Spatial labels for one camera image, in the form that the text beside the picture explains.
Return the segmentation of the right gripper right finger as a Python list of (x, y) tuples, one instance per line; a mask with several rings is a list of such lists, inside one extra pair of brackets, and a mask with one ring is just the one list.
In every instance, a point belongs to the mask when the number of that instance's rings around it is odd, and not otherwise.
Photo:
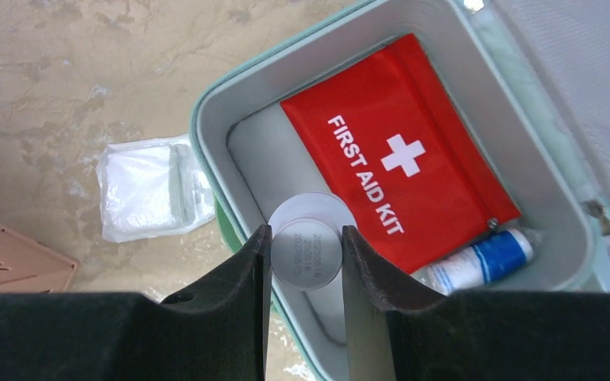
[(342, 231), (352, 380), (610, 380), (610, 293), (444, 296)]

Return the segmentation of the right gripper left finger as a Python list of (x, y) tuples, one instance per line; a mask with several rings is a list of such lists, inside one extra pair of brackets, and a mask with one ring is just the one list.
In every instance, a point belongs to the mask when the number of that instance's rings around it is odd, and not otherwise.
[(262, 380), (272, 231), (156, 302), (140, 293), (0, 294), (0, 380)]

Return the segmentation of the blue white bandage roll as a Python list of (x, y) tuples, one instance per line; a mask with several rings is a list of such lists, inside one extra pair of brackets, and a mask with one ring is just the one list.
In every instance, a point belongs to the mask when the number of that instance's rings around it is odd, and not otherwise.
[(412, 274), (443, 295), (499, 281), (530, 263), (544, 233), (525, 227), (494, 233)]

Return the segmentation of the small white plastic bottle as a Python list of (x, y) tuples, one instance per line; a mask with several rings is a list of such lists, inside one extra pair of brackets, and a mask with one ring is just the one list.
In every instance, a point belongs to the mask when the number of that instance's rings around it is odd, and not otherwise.
[(271, 265), (279, 281), (299, 291), (326, 287), (342, 266), (342, 228), (357, 223), (336, 195), (306, 192), (281, 203), (268, 220)]

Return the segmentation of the white gauze pad packet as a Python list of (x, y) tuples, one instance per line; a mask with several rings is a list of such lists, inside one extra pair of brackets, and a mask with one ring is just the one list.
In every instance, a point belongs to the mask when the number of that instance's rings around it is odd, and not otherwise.
[(215, 217), (214, 192), (186, 134), (110, 144), (96, 175), (106, 241), (183, 235)]

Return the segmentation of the red first aid pouch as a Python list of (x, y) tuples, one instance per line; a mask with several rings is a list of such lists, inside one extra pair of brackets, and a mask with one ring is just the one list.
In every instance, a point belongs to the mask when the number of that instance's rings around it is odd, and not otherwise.
[(521, 214), (412, 34), (280, 107), (365, 239), (406, 273)]

